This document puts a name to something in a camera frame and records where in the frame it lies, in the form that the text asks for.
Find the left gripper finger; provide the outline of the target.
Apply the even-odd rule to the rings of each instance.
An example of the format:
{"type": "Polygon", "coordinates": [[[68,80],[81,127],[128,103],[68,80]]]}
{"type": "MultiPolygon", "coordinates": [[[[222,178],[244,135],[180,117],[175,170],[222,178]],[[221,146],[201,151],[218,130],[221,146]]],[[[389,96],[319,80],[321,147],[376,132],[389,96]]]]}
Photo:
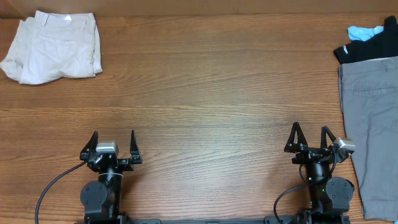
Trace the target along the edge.
{"type": "Polygon", "coordinates": [[[142,158],[139,152],[139,148],[136,142],[136,136],[134,130],[131,131],[131,143],[130,143],[130,155],[133,164],[142,164],[142,158]]]}
{"type": "Polygon", "coordinates": [[[80,160],[87,161],[90,158],[91,153],[96,151],[97,144],[98,144],[98,132],[95,131],[91,136],[90,140],[88,141],[88,143],[81,150],[80,160]]]}

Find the grey shorts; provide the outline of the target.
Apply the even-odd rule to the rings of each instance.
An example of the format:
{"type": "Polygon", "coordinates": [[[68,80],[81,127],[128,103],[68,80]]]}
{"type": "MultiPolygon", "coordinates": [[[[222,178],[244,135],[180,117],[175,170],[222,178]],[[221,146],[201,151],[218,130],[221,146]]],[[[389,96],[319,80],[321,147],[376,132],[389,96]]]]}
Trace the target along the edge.
{"type": "Polygon", "coordinates": [[[346,136],[366,219],[397,220],[397,57],[339,67],[346,136]]]}

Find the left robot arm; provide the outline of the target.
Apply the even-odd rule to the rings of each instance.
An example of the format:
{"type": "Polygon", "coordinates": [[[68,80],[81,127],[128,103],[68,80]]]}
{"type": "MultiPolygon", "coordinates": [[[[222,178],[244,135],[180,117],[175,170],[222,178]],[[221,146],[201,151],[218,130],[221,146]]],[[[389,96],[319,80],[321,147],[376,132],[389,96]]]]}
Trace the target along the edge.
{"type": "Polygon", "coordinates": [[[95,131],[80,152],[80,160],[98,174],[98,180],[87,183],[80,200],[85,208],[85,223],[132,223],[126,212],[120,211],[123,173],[142,163],[134,131],[131,132],[130,157],[120,159],[115,141],[98,141],[95,131]]]}

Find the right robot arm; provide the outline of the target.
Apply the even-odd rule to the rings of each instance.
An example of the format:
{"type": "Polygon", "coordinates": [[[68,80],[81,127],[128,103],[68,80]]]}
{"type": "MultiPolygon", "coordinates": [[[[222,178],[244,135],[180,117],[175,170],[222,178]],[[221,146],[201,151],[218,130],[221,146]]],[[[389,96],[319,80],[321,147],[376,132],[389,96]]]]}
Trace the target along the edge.
{"type": "Polygon", "coordinates": [[[355,145],[350,138],[337,138],[327,126],[322,127],[320,147],[310,147],[298,122],[292,125],[284,152],[293,153],[293,164],[299,165],[303,185],[286,190],[283,196],[307,188],[310,208],[303,209],[289,220],[277,217],[279,223],[349,223],[344,213],[349,211],[354,185],[348,179],[334,177],[338,163],[344,162],[354,153],[355,145]]]}

